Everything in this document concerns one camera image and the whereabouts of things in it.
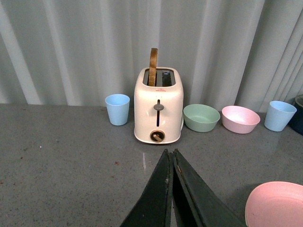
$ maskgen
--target white toaster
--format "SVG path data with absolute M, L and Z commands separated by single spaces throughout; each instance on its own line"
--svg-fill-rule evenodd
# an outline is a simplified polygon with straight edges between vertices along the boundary
M 149 69 L 143 69 L 134 90 L 134 135 L 142 142 L 177 141 L 183 127 L 183 87 L 173 68 L 157 67 L 156 84 L 148 86 Z

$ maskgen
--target gray countertop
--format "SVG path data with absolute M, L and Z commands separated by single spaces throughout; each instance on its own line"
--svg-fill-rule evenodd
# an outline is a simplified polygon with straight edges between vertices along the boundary
M 236 134 L 219 121 L 207 133 L 185 125 L 180 139 L 149 145 L 104 107 L 0 105 L 2 226 L 119 226 L 137 202 L 164 149 L 178 148 L 242 220 L 250 192 L 269 181 L 303 184 L 303 136 L 261 122 Z

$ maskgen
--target plastic bowl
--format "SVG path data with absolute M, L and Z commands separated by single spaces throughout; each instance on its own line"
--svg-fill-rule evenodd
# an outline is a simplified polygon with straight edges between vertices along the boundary
M 259 115 L 245 107 L 230 105 L 222 109 L 222 123 L 232 132 L 250 133 L 259 122 Z
M 191 104 L 184 108 L 184 121 L 187 127 L 197 132 L 208 132 L 214 129 L 220 114 L 210 106 Z

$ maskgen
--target toaster knob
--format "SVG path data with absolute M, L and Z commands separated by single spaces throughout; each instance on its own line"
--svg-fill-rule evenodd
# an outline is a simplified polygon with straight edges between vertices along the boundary
M 156 104 L 153 106 L 153 108 L 156 110 L 156 111 L 160 111 L 160 110 L 163 110 L 164 109 L 164 106 L 162 104 Z

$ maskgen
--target white curtain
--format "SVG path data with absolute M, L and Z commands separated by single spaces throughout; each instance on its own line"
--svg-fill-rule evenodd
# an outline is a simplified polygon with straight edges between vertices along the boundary
M 302 0 L 0 0 L 0 103 L 134 96 L 150 50 L 184 104 L 265 112 L 303 94 Z

